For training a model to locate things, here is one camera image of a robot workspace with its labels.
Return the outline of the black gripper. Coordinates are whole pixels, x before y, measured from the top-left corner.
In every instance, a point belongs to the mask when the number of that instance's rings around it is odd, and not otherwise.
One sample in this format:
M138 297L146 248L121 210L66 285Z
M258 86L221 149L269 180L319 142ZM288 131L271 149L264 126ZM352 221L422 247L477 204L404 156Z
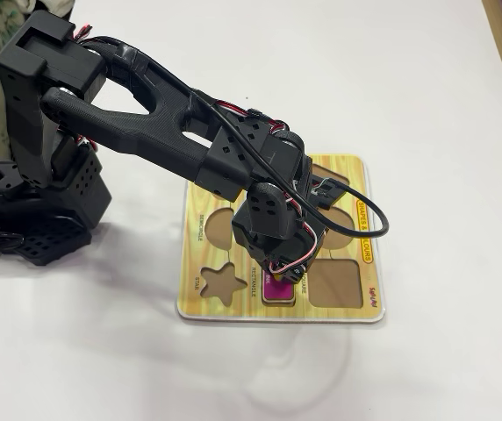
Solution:
M260 268L280 282L300 283L326 228L277 186L250 186L232 220L233 236Z

